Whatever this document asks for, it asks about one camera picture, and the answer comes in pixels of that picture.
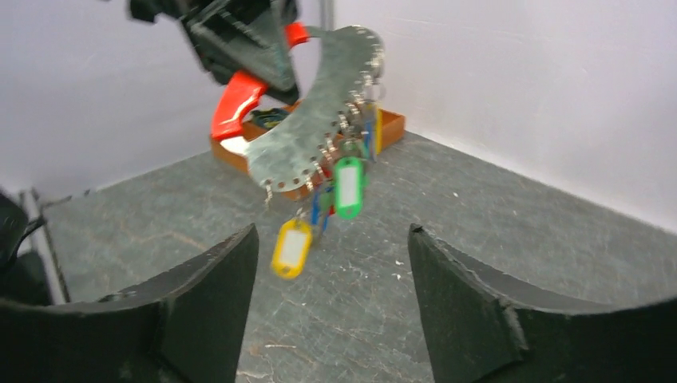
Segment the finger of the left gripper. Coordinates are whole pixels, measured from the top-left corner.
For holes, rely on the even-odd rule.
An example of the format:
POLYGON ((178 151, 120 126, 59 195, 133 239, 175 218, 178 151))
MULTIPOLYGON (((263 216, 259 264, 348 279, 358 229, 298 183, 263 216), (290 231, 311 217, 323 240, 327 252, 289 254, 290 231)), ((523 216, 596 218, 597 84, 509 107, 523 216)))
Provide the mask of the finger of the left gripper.
POLYGON ((180 23, 204 70, 225 85, 243 70, 268 86, 266 95, 299 99, 285 28, 298 19, 296 1, 181 1, 180 23))

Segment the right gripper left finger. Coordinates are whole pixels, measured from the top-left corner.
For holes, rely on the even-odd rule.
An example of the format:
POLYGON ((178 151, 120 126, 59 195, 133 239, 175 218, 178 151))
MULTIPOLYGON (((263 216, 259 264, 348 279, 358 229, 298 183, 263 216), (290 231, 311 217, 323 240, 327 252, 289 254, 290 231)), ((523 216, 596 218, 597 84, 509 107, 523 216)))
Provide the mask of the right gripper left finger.
POLYGON ((4 382, 233 382, 258 266, 249 224, 95 302, 1 302, 4 382))

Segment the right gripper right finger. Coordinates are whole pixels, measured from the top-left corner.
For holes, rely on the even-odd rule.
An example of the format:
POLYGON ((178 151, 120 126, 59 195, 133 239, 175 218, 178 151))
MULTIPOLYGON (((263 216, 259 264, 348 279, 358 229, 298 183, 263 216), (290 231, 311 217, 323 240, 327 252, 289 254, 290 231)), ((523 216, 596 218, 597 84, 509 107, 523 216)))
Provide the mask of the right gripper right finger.
POLYGON ((436 382, 673 382, 676 300, 618 307, 497 270, 412 224, 408 252, 436 382))

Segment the steel key holder red handle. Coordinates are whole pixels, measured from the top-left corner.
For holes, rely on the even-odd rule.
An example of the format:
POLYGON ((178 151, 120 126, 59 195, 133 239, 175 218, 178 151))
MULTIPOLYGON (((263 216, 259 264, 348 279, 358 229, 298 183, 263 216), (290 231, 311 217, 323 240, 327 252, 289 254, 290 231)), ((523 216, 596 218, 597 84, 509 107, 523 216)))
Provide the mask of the steel key holder red handle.
MULTIPOLYGON (((299 22, 287 26, 287 42, 295 46, 318 38, 322 44, 321 59, 314 82, 306 97, 295 107, 307 106, 311 116, 301 121, 320 127, 320 119, 336 116, 331 125, 339 130, 339 123, 349 112, 350 97, 362 91, 366 75, 375 76, 382 68, 384 49, 380 37, 363 26, 346 26, 325 31, 299 22)), ((212 118, 211 137, 221 140, 226 149, 238 152, 244 117, 259 103, 266 85, 245 72, 236 73, 226 85, 223 96, 212 118)), ((319 162, 314 161, 315 174, 319 162)))

